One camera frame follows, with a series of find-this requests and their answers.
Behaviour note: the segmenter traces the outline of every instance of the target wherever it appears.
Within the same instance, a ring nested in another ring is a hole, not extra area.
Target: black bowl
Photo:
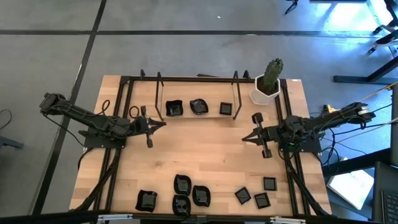
[[[153,212],[156,206],[156,192],[140,190],[137,197],[136,209],[142,212]]]
[[[189,105],[192,112],[196,115],[201,115],[209,112],[209,107],[207,107],[207,103],[203,99],[191,100],[189,101]]]
[[[189,196],[191,193],[192,182],[186,175],[176,175],[174,178],[174,191],[180,195]]]
[[[193,186],[192,200],[198,206],[210,206],[210,190],[205,186]]]
[[[174,215],[188,217],[191,214],[191,201],[185,195],[174,195],[172,206]]]
[[[166,115],[179,116],[183,114],[182,100],[166,101]]]

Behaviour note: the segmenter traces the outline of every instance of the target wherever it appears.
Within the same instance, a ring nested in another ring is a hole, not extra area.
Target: small black box
[[[221,102],[221,104],[220,104],[220,114],[232,115],[232,103]]]
[[[269,203],[267,193],[257,194],[254,196],[254,199],[256,199],[257,208],[259,209],[271,206],[271,203]]]
[[[250,201],[251,199],[249,191],[246,189],[246,187],[243,187],[241,190],[235,192],[235,195],[238,198],[239,202],[241,202],[241,205]]]
[[[264,190],[277,190],[275,177],[264,177]]]

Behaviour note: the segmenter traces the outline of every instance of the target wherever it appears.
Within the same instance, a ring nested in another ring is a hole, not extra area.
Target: potted cactus
[[[254,89],[250,92],[250,99],[256,105],[267,105],[280,93],[278,76],[284,68],[282,59],[277,58],[269,62],[266,72],[256,77]]]

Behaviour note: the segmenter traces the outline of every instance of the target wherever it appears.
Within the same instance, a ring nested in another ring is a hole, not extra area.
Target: desk leg
[[[23,143],[0,136],[0,147],[1,146],[11,146],[17,149],[22,149],[24,147]]]
[[[333,175],[345,174],[356,170],[370,168],[373,167],[377,161],[390,164],[390,151],[391,150],[389,148],[383,149],[364,156],[359,156],[354,159],[348,159],[339,163],[336,162],[330,165],[330,169],[328,166],[323,166],[323,177],[327,178]]]
[[[335,75],[334,82],[338,83],[367,83],[367,84],[382,84],[389,85],[398,82],[398,78],[382,78],[387,73],[398,67],[398,57],[393,58],[381,68],[370,74],[368,77],[352,77],[344,75]]]

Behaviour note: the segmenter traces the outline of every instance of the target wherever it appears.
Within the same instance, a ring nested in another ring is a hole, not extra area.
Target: cactus
[[[257,88],[267,95],[272,95],[278,91],[276,85],[278,76],[284,69],[284,63],[282,59],[277,58],[269,62],[264,76],[257,83]]]

